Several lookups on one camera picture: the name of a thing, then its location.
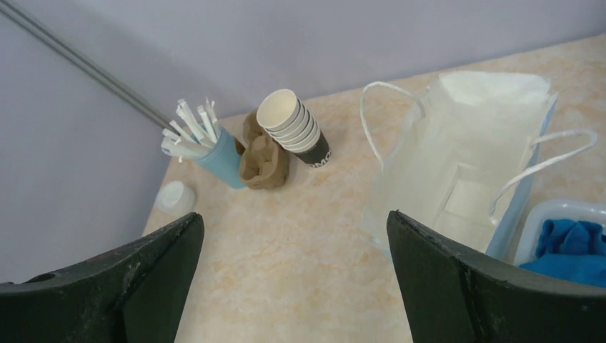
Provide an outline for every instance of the white wall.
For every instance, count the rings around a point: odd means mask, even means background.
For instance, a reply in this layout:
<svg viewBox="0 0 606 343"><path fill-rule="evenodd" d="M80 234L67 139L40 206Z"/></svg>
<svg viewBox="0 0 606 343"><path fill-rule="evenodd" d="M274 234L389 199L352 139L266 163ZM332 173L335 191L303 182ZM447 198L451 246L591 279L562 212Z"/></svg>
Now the white wall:
<svg viewBox="0 0 606 343"><path fill-rule="evenodd" d="M157 107L223 114L606 32L604 0L17 0Z"/></svg>
<svg viewBox="0 0 606 343"><path fill-rule="evenodd" d="M140 237L160 128L0 15L0 282Z"/></svg>

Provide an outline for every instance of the dark blue fabric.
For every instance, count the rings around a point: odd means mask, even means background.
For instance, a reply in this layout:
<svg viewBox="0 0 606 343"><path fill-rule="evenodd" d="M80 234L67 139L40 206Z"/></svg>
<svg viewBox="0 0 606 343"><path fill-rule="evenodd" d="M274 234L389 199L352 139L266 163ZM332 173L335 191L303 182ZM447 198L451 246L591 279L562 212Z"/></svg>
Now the dark blue fabric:
<svg viewBox="0 0 606 343"><path fill-rule="evenodd" d="M606 237L600 224L547 220L536 255L536 261L520 267L549 277L606 287Z"/></svg>

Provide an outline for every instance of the white bag handle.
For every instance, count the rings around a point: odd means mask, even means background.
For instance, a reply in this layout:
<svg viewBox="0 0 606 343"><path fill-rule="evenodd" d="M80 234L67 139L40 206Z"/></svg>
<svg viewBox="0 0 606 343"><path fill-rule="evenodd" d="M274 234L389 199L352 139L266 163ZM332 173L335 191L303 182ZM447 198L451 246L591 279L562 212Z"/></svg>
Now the white bag handle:
<svg viewBox="0 0 606 343"><path fill-rule="evenodd" d="M567 130L567 131L561 131L561 132L555 132L553 134L548 134L546 136L542 136L537 138L537 140L535 140L531 147L534 148L537 144L542 143L544 141L550 141L552 139L557 139L557 138L563 138L563 137L569 137L569 136L589 136L590 138L590 142L587 143L584 146L581 146L579 149L576 150L572 150L570 152L567 152L566 154L561 154L559 156L556 157L552 157L551 159L548 159L547 161L543 161L539 164L536 164L534 166L528 167L526 168L523 172L521 172L520 174L518 174L516 177L514 177L513 179L509 180L509 182L507 182L503 188L501 188L501 190L499 191L499 193L497 194L497 196L495 197L494 200L492 200L492 203L490 205L490 213L488 215L488 218L490 219L490 222L492 222L495 226L497 226L499 224L499 221L495 218L495 211L496 211L496 207L497 207L497 201L503 196L503 194L514 184L516 184L519 180L524 179L525 177L534 174L536 172L538 172L539 170L543 170L545 168L547 168L548 166L551 166L553 164L556 164L560 161L564 161L565 159L572 157L576 154L580 154L582 152L584 152L585 150L591 148L592 146L595 145L595 143L597 142L597 133L595 133L594 131L591 130Z"/></svg>
<svg viewBox="0 0 606 343"><path fill-rule="evenodd" d="M370 136L370 131L368 130L368 125L366 123L366 118L364 117L364 105L366 104L366 94L368 92L368 89L370 89L371 87L374 87L374 86L387 87L389 89L398 91L398 92L404 94L405 96L408 96L409 98L412 98L414 100L414 102L417 103L417 106L421 110L421 118L425 117L426 114L425 114L425 108L423 107L423 103L413 93L407 91L406 89L402 89L402 88L399 88L398 86L394 86L393 84L388 84L387 82L381 82L381 81L372 82L371 84L368 84L368 85L366 85L366 87L364 87L364 89L362 90L362 98L360 99L360 119L362 120L362 127L364 128L364 133L366 134L366 139L368 139L368 143L370 144L370 147L372 148L372 152L374 152L374 155L379 160L379 164L381 164L381 170L383 170L383 158L381 157L381 154L379 153L379 151L377 150L377 147L374 145L374 142L372 141L372 137Z"/></svg>

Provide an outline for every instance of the tabletop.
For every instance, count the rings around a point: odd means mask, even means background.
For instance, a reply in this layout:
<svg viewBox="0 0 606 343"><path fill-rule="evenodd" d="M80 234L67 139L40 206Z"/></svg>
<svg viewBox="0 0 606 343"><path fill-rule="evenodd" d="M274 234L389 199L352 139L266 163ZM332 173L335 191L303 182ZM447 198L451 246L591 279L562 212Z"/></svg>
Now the tabletop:
<svg viewBox="0 0 606 343"><path fill-rule="evenodd" d="M606 202L606 36L451 70L461 69L546 76L560 93L547 133L591 128L600 135L588 152L537 174L522 223L548 199ZM392 83L421 92L436 75ZM171 161L164 183L195 189L205 227L175 342L412 341L393 267L361 238L362 208L379 173L359 120L361 93L304 101L333 156L318 169L291 156L288 181L278 189L233 190L190 161ZM393 91L372 91L366 113L383 153L411 105ZM239 137L243 120L223 125ZM540 161L582 144L542 144ZM153 209L144 234L175 219Z"/></svg>

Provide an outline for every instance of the white gift bag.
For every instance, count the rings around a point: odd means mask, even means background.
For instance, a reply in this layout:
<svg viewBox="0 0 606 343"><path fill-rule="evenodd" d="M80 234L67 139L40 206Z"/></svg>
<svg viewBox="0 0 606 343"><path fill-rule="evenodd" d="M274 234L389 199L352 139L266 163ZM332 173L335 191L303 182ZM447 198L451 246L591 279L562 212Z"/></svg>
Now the white gift bag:
<svg viewBox="0 0 606 343"><path fill-rule="evenodd" d="M364 118L373 86L416 102L384 162ZM383 82L366 86L360 117L381 165L364 207L368 241L390 257L387 215L400 210L450 239L503 259L528 200L532 174L597 141L589 130L543 136L557 99L550 88L536 75L479 71L440 74L419 98ZM582 135L590 142L536 164L540 142Z"/></svg>

